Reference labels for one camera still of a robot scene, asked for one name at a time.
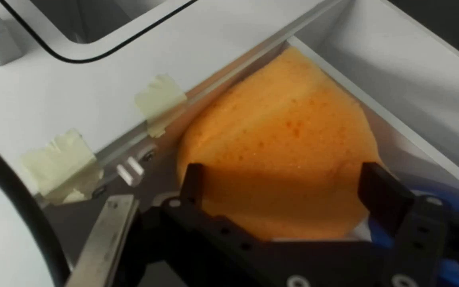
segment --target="sponge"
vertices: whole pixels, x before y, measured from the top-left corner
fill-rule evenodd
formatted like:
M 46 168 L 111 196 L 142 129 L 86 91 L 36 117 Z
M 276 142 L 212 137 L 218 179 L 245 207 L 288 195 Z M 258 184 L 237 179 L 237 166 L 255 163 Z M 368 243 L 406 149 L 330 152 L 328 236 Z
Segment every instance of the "sponge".
M 334 239 L 366 215 L 365 161 L 379 156 L 360 105 L 288 48 L 191 123 L 178 176 L 202 164 L 202 209 L 260 239 Z

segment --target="orange sponge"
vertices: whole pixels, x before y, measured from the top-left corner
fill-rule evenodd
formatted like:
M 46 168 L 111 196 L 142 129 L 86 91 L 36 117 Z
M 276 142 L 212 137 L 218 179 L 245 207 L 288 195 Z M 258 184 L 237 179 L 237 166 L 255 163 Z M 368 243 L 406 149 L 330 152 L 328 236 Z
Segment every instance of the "orange sponge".
M 205 166 L 202 209 L 261 239 L 333 239 L 366 215 L 363 161 L 379 161 L 358 104 L 288 48 L 188 128 L 178 174 Z

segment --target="blue component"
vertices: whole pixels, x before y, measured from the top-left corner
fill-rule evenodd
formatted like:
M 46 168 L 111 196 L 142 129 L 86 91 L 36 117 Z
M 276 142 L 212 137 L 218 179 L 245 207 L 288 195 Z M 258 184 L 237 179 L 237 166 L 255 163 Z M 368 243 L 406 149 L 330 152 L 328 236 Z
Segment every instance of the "blue component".
M 459 212 L 459 192 L 457 190 L 433 190 L 433 188 L 413 188 L 425 193 L 432 193 L 438 200 L 444 201 L 452 207 L 454 212 Z M 378 225 L 376 220 L 368 220 L 371 241 L 382 247 L 392 247 L 392 238 Z M 440 274 L 438 274 L 440 287 L 454 287 L 459 286 L 459 263 L 452 260 L 443 260 Z

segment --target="screw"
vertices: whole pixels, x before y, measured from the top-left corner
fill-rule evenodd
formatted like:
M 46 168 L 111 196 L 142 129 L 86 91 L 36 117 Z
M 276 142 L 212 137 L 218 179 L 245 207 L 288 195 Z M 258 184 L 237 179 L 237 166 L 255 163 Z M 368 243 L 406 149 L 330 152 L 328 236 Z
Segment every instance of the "screw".
M 392 278 L 392 286 L 393 287 L 417 287 L 417 282 L 414 279 L 411 279 L 409 276 L 395 274 Z
M 443 203 L 438 198 L 425 198 L 425 203 L 430 203 L 433 206 L 443 206 Z
M 177 207 L 180 207 L 180 206 L 181 206 L 181 201 L 177 200 L 177 198 L 169 201 L 169 207 L 177 209 Z
M 288 278 L 287 287 L 311 287 L 311 284 L 306 278 L 293 274 Z

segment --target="black cable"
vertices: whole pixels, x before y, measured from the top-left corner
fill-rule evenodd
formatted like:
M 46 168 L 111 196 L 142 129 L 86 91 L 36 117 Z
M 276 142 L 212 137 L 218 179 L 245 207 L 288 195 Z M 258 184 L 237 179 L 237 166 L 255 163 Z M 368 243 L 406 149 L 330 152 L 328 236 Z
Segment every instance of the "black cable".
M 32 198 L 30 192 L 21 182 L 17 174 L 0 156 L 0 188 L 8 196 L 21 219 L 30 230 L 41 251 L 54 286 L 65 286 L 70 270 L 65 254 L 59 244 L 59 239 L 40 209 L 38 203 Z

